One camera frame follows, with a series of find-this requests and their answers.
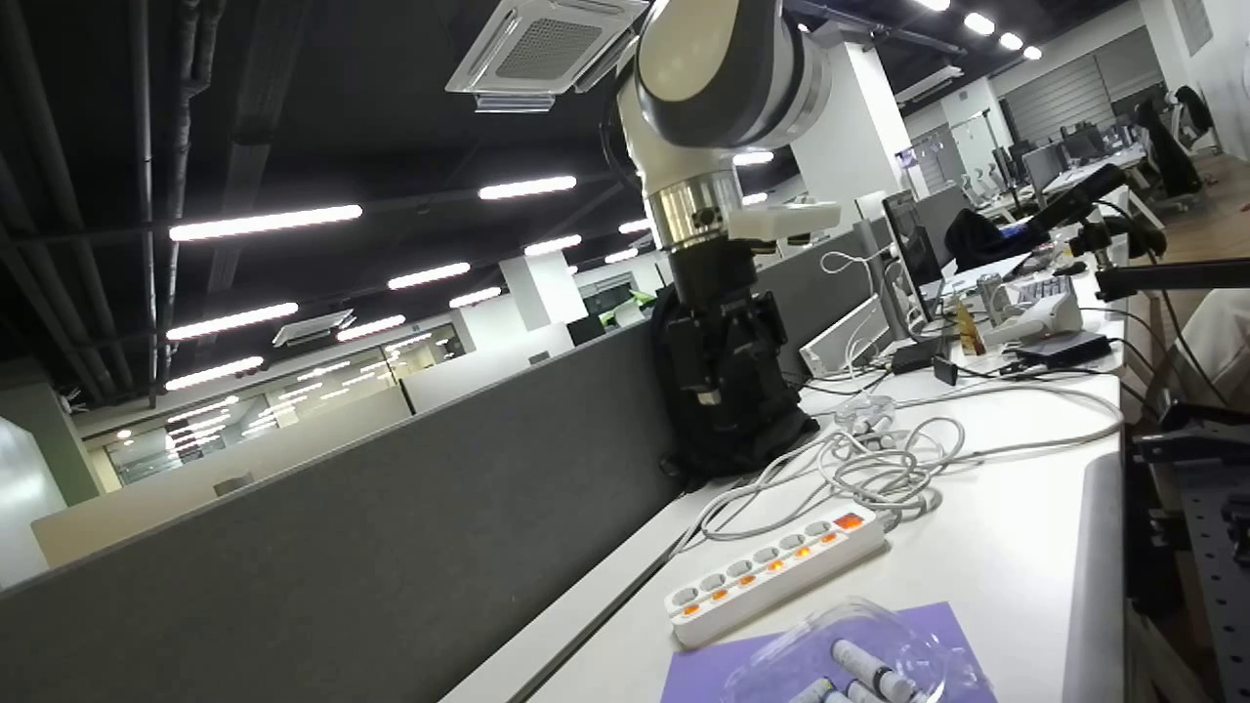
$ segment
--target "power strip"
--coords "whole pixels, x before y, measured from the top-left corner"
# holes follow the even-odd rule
[[[842,507],[765,543],[666,598],[671,639],[704,647],[765,608],[886,550],[886,518]]]

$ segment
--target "gray partition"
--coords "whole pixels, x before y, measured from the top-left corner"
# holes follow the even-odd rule
[[[798,344],[864,301],[818,254],[762,279]],[[628,330],[0,592],[0,698],[437,698],[675,496],[662,449]]]

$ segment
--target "purple paper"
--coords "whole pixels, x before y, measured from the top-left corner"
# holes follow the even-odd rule
[[[992,691],[982,684],[982,673],[973,656],[973,645],[965,639],[954,608],[943,600],[921,604],[921,608],[896,608],[889,622],[878,617],[852,617],[837,622],[799,645],[783,652],[783,667],[774,667],[768,676],[751,673],[751,663],[768,647],[779,645],[779,637],[751,637],[731,639],[697,652],[671,656],[662,703],[752,703],[752,698],[788,698],[804,691],[811,678],[829,678],[837,686],[848,686],[848,673],[839,673],[829,656],[830,639],[855,639],[860,647],[895,659],[896,632],[912,632],[917,639],[932,639],[947,659],[955,663],[955,676],[942,673],[942,663],[917,663],[904,676],[921,686],[938,678],[954,678],[942,695],[942,703],[992,703]]]

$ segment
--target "window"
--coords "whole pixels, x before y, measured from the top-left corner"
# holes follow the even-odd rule
[[[1205,0],[1173,0],[1173,5],[1174,5],[1187,54],[1197,54],[1209,42]]]

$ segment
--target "robotic arm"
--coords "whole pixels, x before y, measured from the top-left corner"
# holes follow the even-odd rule
[[[675,272],[654,307],[654,366],[689,478],[752,473],[811,430],[778,366],[778,303],[751,290],[751,242],[830,227],[837,208],[740,211],[734,152],[788,146],[824,100],[829,68],[779,0],[661,0],[618,95]]]

